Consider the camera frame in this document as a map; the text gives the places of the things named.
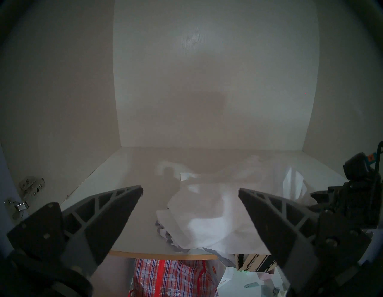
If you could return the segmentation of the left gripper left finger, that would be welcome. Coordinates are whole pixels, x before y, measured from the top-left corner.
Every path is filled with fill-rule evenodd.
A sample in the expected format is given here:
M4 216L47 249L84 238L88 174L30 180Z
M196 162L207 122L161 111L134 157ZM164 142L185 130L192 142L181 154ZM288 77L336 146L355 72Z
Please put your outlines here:
M84 198L61 210L51 202L8 233L15 251L9 258L30 271L72 268L85 278L93 275L122 233L143 195L140 185Z

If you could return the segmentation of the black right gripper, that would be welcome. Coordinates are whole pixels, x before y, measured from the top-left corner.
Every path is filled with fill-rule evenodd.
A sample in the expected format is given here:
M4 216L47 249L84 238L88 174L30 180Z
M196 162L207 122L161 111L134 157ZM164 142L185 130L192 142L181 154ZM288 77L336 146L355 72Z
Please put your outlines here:
M350 180L342 186L329 187L329 191L312 192L317 204L311 207L329 207L359 228L380 228L382 189L380 177Z

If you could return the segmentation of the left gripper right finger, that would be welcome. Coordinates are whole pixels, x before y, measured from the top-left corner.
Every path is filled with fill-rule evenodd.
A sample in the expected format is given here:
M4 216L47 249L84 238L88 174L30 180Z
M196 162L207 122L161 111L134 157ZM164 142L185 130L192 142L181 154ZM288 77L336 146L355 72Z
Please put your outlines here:
M359 271L371 237L344 215L245 188L239 199L288 280L287 294L335 294Z

